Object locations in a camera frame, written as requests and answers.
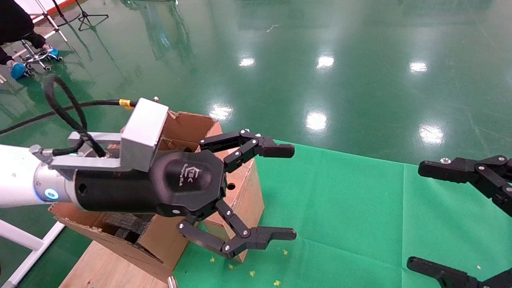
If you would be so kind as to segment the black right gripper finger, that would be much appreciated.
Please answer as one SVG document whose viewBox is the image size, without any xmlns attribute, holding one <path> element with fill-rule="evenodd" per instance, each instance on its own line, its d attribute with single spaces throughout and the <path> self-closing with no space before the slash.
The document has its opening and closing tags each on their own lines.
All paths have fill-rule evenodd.
<svg viewBox="0 0 512 288">
<path fill-rule="evenodd" d="M 422 177 L 471 184 L 508 216 L 512 215 L 512 160 L 496 155 L 482 160 L 454 158 L 447 162 L 422 161 Z"/>
<path fill-rule="evenodd" d="M 443 266 L 419 257 L 409 257 L 407 268 L 437 280 L 442 288 L 510 288 L 512 286 L 511 269 L 505 270 L 484 281 L 479 281 L 462 270 Z"/>
</svg>

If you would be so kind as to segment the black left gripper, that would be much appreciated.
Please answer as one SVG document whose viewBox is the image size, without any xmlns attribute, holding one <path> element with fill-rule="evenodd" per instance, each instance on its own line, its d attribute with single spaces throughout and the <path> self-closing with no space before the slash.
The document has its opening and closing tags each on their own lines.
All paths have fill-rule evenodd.
<svg viewBox="0 0 512 288">
<path fill-rule="evenodd" d="M 148 172 L 130 170 L 78 170 L 75 177 L 77 204 L 86 211 L 185 216 L 178 223 L 180 234 L 190 242 L 233 259 L 248 249 L 265 250 L 272 240 L 296 239 L 292 228 L 248 226 L 230 206 L 225 195 L 226 175 L 256 156 L 292 158 L 295 146 L 278 144 L 272 138 L 248 129 L 222 133 L 200 140 L 201 152 L 159 153 Z M 223 161 L 214 153 L 235 149 Z M 229 240 L 195 226 L 218 212 L 235 236 Z"/>
</svg>

